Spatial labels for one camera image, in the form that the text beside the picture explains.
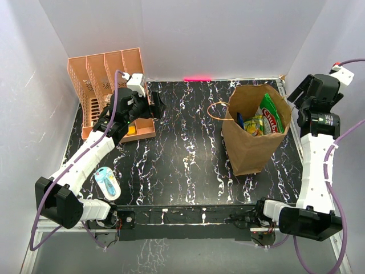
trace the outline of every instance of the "metal frame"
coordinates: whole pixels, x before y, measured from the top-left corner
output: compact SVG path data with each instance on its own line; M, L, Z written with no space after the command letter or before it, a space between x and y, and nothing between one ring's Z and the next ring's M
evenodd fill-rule
M267 80L267 79L271 79L271 80L275 80L279 89L279 93L285 98L286 100L286 90L283 84L283 81L281 81L279 78L241 78L241 79L236 79L236 80ZM293 133L293 138L295 141L295 145L297 147L298 150L298 154L299 154L299 158L301 159L301 162L303 163L303 149L301 146L301 141L300 141L300 137L298 135L297 129L295 127L295 122L293 120L293 118L291 119L291 131ZM146 228L146 229L151 229L152 227L157 227L157 229L160 229L162 226L163 227L178 227L180 225L187 225L189 227L204 227L205 229L208 227L218 227L218 226L222 226L222 223L224 223L224 217L223 215L220 214L220 209L224 209L226 207L229 207L230 209L233 210L233 212L237 212L237 211L247 211L250 210L254 207L254 205L196 205L196 206L139 206L139 207L131 207L131 206L124 206L124 205L120 205L117 207L117 211L118 214L123 218L127 218L127 216L130 216L129 214L131 212L136 212L136 215L144 215L145 218L142 219L144 220L141 224L134 223L134 220L132 218L132 223L135 224L136 228ZM171 219L168 217L169 215L172 216L173 221L178 221L179 220L179 216L181 216L181 212L182 210L189 210L190 209L190 214L188 216L188 219L191 219L191 223L189 223L188 221L184 224L179 224L179 223L174 223L171 222ZM216 216L218 223L215 221L209 221L210 219L207 219L206 216L209 216L208 218L210 218L211 216ZM36 232L36 244L38 242L40 242L42 235L44 232L51 232L55 227L57 227L58 225L56 223L54 223L53 221L47 220L47 219L40 219L39 224L38 224L38 228L37 228L37 232ZM246 231L248 231L248 229L250 229L251 232L260 232L260 231L266 231L267 228L247 228L245 229ZM91 224L91 231L94 233L115 233L115 229L105 229L105 228L101 228L98 227L97 225L93 225ZM71 229L65 229L65 228L61 228L59 229L58 232L85 232L83 225L81 222L79 222L74 228ZM129 237L129 240L133 240L133 239L137 239L137 237L135 237L135 235L132 235ZM332 237L330 237L331 240L331 244L332 247L334 249L334 253L336 258L338 258L339 255L339 250L341 248L342 245L342 241L341 238L339 236L339 234L336 234ZM29 250L26 253L23 265L22 265L22 269L21 269L21 274L31 274L32 270L33 270L33 266L35 263L35 259L37 256L37 251L35 252L30 252ZM340 271L341 273L352 273L351 271L351 267L350 267L350 263L348 262L347 256L345 255L344 259L343 259L343 263L340 266Z

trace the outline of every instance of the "snack bag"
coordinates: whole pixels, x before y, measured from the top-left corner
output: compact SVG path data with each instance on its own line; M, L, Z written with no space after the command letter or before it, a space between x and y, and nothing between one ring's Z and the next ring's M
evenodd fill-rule
M244 121L244 130L252 136L263 135L262 115L255 116Z
M263 96L256 115L262 115L263 134L266 135L275 132L284 132L276 106L268 93Z

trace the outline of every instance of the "black marble table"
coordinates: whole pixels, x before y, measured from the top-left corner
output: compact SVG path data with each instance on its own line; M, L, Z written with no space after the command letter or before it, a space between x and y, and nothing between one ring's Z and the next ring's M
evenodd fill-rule
M214 102L228 102L234 87L275 80L152 82L166 104L155 120L156 137L120 144L95 168L110 167L119 181L117 205L255 204L261 197L295 203L301 187L302 164L291 130L259 174L234 176L222 137L222 121L206 112ZM211 109L224 116L225 107ZM79 107L65 161L82 145ZM92 176L80 196L104 198Z

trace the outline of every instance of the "pink object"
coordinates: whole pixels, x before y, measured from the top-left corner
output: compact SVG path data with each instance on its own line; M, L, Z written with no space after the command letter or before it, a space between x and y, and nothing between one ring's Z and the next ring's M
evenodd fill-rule
M208 76L190 76L184 77L184 82L200 82L200 81L211 81L212 79Z

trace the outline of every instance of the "brown paper grocery bag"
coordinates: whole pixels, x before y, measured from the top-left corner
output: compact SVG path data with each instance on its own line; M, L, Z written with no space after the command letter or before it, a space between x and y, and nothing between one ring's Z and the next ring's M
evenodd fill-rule
M239 112L243 119L255 116L266 93L270 95L278 110L285 132L252 136L237 124L237 113ZM226 118L234 119L223 121L222 130L233 173L237 176L261 172L289 130L291 111L273 87L267 84L244 85L236 87L231 95Z

